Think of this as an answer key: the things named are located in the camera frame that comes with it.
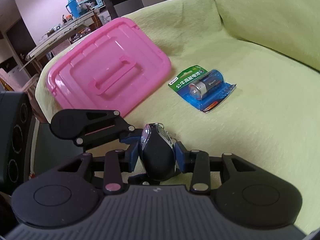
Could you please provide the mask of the silver metal keychain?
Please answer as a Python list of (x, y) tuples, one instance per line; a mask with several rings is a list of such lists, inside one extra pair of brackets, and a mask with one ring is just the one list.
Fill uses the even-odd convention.
[(165, 181), (176, 172), (174, 145), (160, 123), (147, 124), (140, 138), (140, 160), (151, 180)]

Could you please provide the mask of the pink plastic bin lid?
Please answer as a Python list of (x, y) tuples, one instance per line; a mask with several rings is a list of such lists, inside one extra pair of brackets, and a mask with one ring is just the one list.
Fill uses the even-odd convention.
[(129, 114), (167, 78), (171, 62), (133, 20), (116, 18), (50, 67), (46, 85), (63, 109)]

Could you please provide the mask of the white blue battery card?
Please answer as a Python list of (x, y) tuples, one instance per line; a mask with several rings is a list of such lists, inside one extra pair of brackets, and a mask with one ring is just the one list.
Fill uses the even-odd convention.
[(203, 113), (215, 109), (236, 89), (236, 84), (227, 83), (219, 70), (207, 71), (199, 65), (180, 72), (168, 86)]

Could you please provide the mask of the green covered sofa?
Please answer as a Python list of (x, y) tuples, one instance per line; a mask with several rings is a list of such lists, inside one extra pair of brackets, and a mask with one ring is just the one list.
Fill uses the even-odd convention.
[(169, 57), (169, 79), (199, 65), (236, 88), (202, 113), (163, 84), (126, 121), (289, 181), (303, 197), (296, 225), (318, 229), (319, 0), (168, 0), (129, 18)]

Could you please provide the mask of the cluttered side table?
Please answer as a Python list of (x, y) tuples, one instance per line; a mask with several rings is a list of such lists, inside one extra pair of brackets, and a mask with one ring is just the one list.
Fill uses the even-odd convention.
[(43, 68), (41, 60), (48, 53), (58, 54), (74, 43), (73, 36), (79, 35), (82, 38), (103, 25), (98, 17), (100, 9), (105, 8), (103, 0), (83, 0), (78, 5), (85, 5), (88, 11), (61, 25), (53, 34), (48, 35), (44, 41), (26, 55), (27, 62), (23, 68), (32, 64), (37, 72), (41, 72)]

